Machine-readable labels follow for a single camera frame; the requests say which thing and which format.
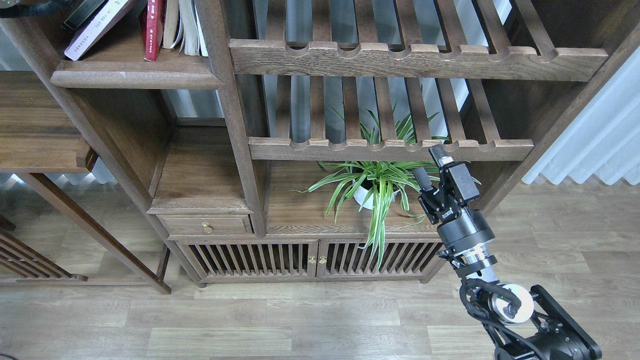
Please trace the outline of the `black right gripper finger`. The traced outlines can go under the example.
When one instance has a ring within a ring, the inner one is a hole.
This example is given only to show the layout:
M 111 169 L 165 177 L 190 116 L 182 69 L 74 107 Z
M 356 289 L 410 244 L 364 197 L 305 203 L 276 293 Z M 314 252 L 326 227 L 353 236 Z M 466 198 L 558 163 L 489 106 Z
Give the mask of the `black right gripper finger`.
M 439 190 L 444 198 L 451 198 L 460 207 L 466 207 L 480 197 L 480 192 L 464 162 L 455 161 L 442 144 L 432 146 L 429 153 L 439 169 Z
M 433 187 L 432 180 L 424 167 L 418 167 L 413 170 L 413 175 L 420 187 L 420 200 L 428 206 L 439 206 L 437 199 L 438 187 Z

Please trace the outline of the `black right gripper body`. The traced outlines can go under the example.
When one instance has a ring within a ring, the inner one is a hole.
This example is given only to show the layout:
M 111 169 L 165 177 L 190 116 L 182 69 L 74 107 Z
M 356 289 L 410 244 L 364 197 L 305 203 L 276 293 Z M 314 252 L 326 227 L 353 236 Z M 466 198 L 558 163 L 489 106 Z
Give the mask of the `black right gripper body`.
M 439 237 L 453 256 L 491 242 L 495 237 L 482 212 L 471 209 L 466 202 L 459 203 L 450 189 L 421 189 L 419 203 L 432 224 L 440 223 Z

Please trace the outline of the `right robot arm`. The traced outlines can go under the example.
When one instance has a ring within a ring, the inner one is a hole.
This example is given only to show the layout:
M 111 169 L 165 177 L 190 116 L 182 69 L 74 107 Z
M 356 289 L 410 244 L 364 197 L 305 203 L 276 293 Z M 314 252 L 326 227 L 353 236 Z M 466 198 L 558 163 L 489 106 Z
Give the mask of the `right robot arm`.
M 466 164 L 455 161 L 442 145 L 430 155 L 438 166 L 433 187 L 423 167 L 413 171 L 419 203 L 437 225 L 448 261 L 461 279 L 459 296 L 467 313 L 482 323 L 493 342 L 496 360 L 597 360 L 601 347 L 541 285 L 530 289 L 496 276 L 496 258 L 486 244 L 495 235 L 480 210 L 469 203 L 480 192 Z

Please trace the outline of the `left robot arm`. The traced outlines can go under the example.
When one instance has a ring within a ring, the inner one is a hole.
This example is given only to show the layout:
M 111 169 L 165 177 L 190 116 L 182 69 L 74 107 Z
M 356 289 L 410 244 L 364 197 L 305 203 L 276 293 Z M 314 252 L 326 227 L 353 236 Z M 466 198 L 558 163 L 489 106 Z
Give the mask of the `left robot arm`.
M 72 0 L 44 0 L 35 4 L 24 4 L 20 0 L 1 0 L 0 18 L 30 18 L 53 14 L 69 7 Z

